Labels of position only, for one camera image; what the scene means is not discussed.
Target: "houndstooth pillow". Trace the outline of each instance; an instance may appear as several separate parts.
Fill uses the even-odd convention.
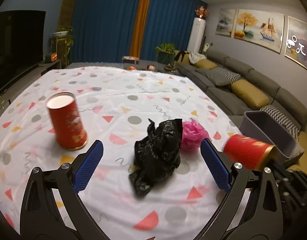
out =
[[[280,112],[276,107],[272,105],[264,106],[260,110],[270,114],[278,123],[280,123],[284,128],[286,128],[289,133],[298,140],[298,135],[300,130],[286,117],[282,112]]]
[[[233,72],[229,69],[226,69],[224,67],[217,66],[217,67],[213,68],[212,71],[224,76],[225,78],[228,78],[231,81],[231,83],[234,83],[241,78],[240,74],[235,73],[235,72]]]

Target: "pink plastic bag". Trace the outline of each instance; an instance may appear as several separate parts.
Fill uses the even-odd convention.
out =
[[[209,138],[208,132],[192,118],[191,122],[182,122],[182,127],[182,150],[196,150],[204,138]]]

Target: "white patterned tablecloth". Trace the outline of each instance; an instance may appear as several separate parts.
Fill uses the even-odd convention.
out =
[[[88,144],[70,152],[55,141],[46,109],[51,95],[76,95]],[[197,120],[212,143],[223,150],[239,133],[228,116],[188,78],[111,67],[52,70],[29,86],[0,117],[0,210],[19,232],[23,193],[32,168],[57,169],[72,162],[98,139],[104,155],[80,198],[109,238],[190,240],[210,219],[223,196],[199,151],[181,153],[171,178],[144,199],[134,196],[128,180],[134,144],[147,135],[148,118],[156,126],[168,119]],[[54,190],[66,225],[74,228]],[[245,193],[238,210],[247,203]],[[239,216],[232,225],[237,225]]]

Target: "red cylindrical container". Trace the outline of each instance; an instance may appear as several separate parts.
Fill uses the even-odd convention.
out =
[[[277,149],[274,145],[235,134],[227,141],[223,152],[233,162],[239,162],[247,169],[260,170],[276,157]]]
[[[51,96],[47,108],[61,147],[74,151],[87,144],[87,133],[83,129],[74,94],[63,92]]]

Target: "crumpled black plastic bag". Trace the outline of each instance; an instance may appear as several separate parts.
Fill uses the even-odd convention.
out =
[[[149,121],[148,136],[135,142],[134,165],[139,170],[129,174],[138,196],[146,195],[154,184],[170,177],[180,165],[182,119],[161,122],[157,129]]]

